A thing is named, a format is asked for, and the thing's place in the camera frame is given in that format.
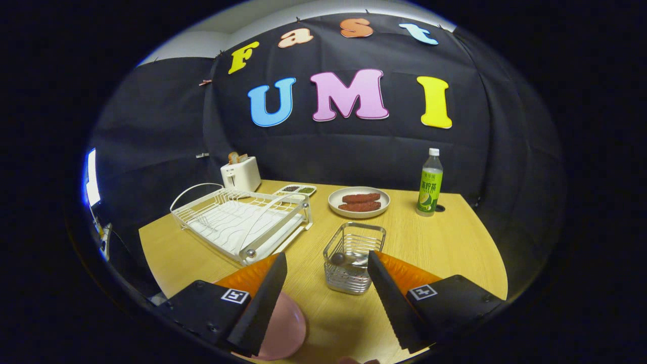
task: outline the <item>dish rack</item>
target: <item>dish rack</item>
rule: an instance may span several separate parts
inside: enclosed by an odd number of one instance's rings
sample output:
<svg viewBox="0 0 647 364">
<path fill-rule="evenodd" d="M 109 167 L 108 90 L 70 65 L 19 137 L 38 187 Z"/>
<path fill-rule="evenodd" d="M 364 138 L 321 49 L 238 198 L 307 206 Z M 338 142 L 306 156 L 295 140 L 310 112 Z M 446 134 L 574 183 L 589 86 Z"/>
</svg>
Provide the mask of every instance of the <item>dish rack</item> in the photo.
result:
<svg viewBox="0 0 647 364">
<path fill-rule="evenodd" d="M 180 197 L 203 185 L 216 185 L 220 189 L 173 209 Z M 260 194 L 225 188 L 217 183 L 187 188 L 175 198 L 170 211 L 182 230 L 189 229 L 244 266 L 272 252 L 283 251 L 313 224 L 308 196 Z"/>
<path fill-rule="evenodd" d="M 361 295 L 371 287 L 368 275 L 368 253 L 382 251 L 386 230 L 383 227 L 347 222 L 339 227 L 323 249 L 323 272 L 328 287 L 335 291 Z M 353 257 L 352 264 L 338 266 L 332 263 L 335 253 Z"/>
</svg>

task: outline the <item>wall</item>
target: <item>wall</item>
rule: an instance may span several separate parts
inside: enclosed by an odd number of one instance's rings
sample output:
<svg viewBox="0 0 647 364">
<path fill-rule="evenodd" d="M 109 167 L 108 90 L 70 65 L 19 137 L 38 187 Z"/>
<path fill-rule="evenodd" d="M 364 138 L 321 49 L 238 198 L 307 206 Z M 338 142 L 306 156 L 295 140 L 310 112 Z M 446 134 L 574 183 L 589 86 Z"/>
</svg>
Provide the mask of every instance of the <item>wall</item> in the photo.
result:
<svg viewBox="0 0 647 364">
<path fill-rule="evenodd" d="M 214 58 L 226 45 L 229 34 L 199 30 L 183 32 L 171 38 L 144 58 L 139 65 L 157 60 L 182 57 Z"/>
<path fill-rule="evenodd" d="M 227 16 L 228 12 L 233 14 L 236 12 L 236 8 L 240 6 L 249 7 L 253 2 L 254 1 L 239 5 L 223 13 L 216 14 L 205 19 L 194 27 L 189 28 L 187 31 L 180 33 L 178 36 L 167 41 L 147 56 L 139 65 L 153 62 L 155 59 L 163 60 L 166 58 L 179 57 L 213 58 L 221 49 L 225 51 L 238 43 L 261 34 L 262 32 L 266 32 L 284 24 L 295 22 L 296 17 L 307 19 L 309 17 L 326 14 L 366 12 L 366 10 L 368 10 L 375 14 L 407 17 L 433 25 L 440 25 L 450 32 L 453 32 L 456 28 L 456 26 L 449 21 L 414 4 L 379 0 L 357 0 L 353 1 L 352 4 L 349 4 L 348 0 L 319 0 L 290 6 L 273 12 L 265 17 L 260 17 L 259 15 L 257 20 L 250 24 L 243 25 L 240 29 L 231 34 L 218 31 L 219 25 L 214 21 L 214 18 Z"/>
</svg>

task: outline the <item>letter m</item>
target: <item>letter m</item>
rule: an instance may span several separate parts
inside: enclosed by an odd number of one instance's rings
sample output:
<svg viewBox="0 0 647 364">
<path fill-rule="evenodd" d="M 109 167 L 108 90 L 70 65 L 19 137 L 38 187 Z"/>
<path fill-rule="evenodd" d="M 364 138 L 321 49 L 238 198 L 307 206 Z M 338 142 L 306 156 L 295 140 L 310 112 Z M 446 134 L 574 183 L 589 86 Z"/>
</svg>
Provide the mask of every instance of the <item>letter m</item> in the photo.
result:
<svg viewBox="0 0 647 364">
<path fill-rule="evenodd" d="M 379 69 L 357 71 L 351 85 L 344 83 L 332 72 L 314 74 L 310 81 L 317 86 L 317 112 L 315 121 L 333 120 L 337 114 L 331 109 L 331 101 L 337 106 L 344 118 L 351 116 L 355 102 L 359 98 L 360 107 L 356 115 L 361 119 L 385 119 L 389 111 L 384 108 L 380 78 L 384 73 Z"/>
</svg>

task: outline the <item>blue letter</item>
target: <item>blue letter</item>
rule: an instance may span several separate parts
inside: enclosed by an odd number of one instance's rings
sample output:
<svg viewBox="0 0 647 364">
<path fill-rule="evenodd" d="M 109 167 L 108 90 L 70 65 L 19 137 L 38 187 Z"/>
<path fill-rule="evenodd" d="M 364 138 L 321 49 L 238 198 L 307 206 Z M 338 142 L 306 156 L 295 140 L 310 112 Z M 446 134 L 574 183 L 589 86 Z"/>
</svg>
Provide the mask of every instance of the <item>blue letter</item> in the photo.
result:
<svg viewBox="0 0 647 364">
<path fill-rule="evenodd" d="M 431 39 L 425 35 L 425 34 L 429 34 L 429 30 L 418 27 L 416 24 L 400 24 L 400 28 L 405 28 L 406 30 L 409 30 L 409 34 L 411 34 L 411 36 L 413 36 L 415 39 L 423 43 L 438 45 L 437 40 Z"/>
<path fill-rule="evenodd" d="M 292 113 L 292 85 L 296 78 L 288 77 L 278 80 L 274 87 L 279 89 L 279 100 L 281 106 L 273 114 L 267 113 L 265 109 L 265 93 L 270 89 L 268 85 L 258 86 L 247 93 L 251 99 L 252 121 L 258 126 L 274 126 L 281 124 Z"/>
</svg>

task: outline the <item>green bottle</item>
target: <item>green bottle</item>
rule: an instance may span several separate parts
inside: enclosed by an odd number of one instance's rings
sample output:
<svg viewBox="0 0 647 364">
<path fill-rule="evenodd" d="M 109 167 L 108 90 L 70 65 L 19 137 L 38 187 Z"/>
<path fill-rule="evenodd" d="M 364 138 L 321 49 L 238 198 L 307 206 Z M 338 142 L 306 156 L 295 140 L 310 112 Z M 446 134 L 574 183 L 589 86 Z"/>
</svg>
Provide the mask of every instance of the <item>green bottle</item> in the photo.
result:
<svg viewBox="0 0 647 364">
<path fill-rule="evenodd" d="M 422 166 L 420 194 L 418 194 L 418 204 L 415 207 L 415 211 L 420 216 L 431 216 L 436 211 L 443 181 L 443 166 L 439 156 L 440 150 L 429 148 L 429 159 Z"/>
</svg>

